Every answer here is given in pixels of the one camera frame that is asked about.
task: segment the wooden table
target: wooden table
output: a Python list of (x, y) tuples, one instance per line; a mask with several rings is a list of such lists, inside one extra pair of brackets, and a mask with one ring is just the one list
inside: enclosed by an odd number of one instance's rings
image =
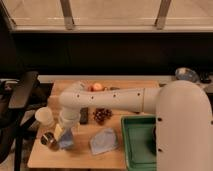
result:
[[(57, 116), (60, 111), (58, 97), (60, 93), (74, 83), (76, 80), (57, 80), (51, 95), (48, 99), (48, 106), (52, 109), (54, 118), (57, 122)], [(83, 83), (92, 85), (95, 82), (103, 84), (105, 87), (119, 88), (144, 88), (158, 87), (156, 81), (140, 80), (79, 80)], [(106, 120), (105, 124), (100, 126), (89, 114), (89, 123), (87, 125), (78, 124), (73, 128), (74, 147), (73, 149), (51, 151), (40, 143), (40, 137), (47, 131), (54, 131), (53, 128), (39, 127), (37, 138), (28, 161), (29, 168), (80, 168), (80, 169), (125, 169), (125, 154), (123, 149), (122, 133), (120, 119), (126, 115), (136, 115), (128, 111), (112, 110), (113, 116)], [(118, 136), (119, 147), (116, 150), (92, 155), (89, 140), (100, 130), (104, 128), (113, 128)]]

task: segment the paper cup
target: paper cup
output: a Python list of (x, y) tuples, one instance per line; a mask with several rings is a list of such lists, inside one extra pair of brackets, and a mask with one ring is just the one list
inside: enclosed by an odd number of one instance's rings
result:
[(49, 107), (38, 109), (35, 113), (35, 118), (44, 126), (52, 126), (54, 124), (52, 110)]

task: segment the gray cloth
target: gray cloth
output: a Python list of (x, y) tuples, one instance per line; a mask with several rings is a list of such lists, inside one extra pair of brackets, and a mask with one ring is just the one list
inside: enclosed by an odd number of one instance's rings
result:
[(106, 128), (90, 140), (92, 154), (100, 154), (118, 147), (118, 139), (112, 128)]

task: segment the green bin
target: green bin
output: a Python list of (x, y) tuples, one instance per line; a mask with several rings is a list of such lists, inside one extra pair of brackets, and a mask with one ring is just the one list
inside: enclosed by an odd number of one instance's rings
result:
[(121, 126), (128, 171), (156, 171), (155, 116), (126, 116)]

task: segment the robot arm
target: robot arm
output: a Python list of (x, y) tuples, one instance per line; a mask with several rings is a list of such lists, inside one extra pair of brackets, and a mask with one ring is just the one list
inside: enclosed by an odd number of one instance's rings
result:
[(60, 96), (59, 123), (72, 127), (80, 108), (103, 107), (156, 113), (158, 171), (212, 171), (213, 118), (205, 92), (189, 81), (160, 88), (87, 92), (73, 84)]
[(60, 95), (61, 120), (78, 122), (80, 109), (84, 107), (110, 108), (132, 112), (155, 113), (160, 88), (134, 88), (101, 92), (89, 92), (83, 83), (77, 82)]

